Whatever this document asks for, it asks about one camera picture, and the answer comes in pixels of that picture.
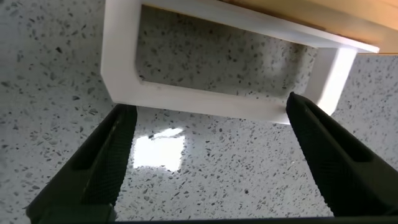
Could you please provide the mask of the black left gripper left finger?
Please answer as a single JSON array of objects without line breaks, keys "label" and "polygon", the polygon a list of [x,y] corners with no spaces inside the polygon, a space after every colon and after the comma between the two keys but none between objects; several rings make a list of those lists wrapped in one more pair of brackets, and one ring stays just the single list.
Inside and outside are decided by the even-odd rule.
[{"label": "black left gripper left finger", "polygon": [[113,223],[137,123],[116,105],[26,209],[31,223]]}]

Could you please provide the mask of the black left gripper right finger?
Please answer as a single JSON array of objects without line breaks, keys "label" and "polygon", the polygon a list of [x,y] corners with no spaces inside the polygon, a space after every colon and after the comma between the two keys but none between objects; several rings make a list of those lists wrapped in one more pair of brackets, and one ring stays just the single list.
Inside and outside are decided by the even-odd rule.
[{"label": "black left gripper right finger", "polygon": [[313,179],[337,217],[397,215],[397,171],[309,99],[291,93],[287,116]]}]

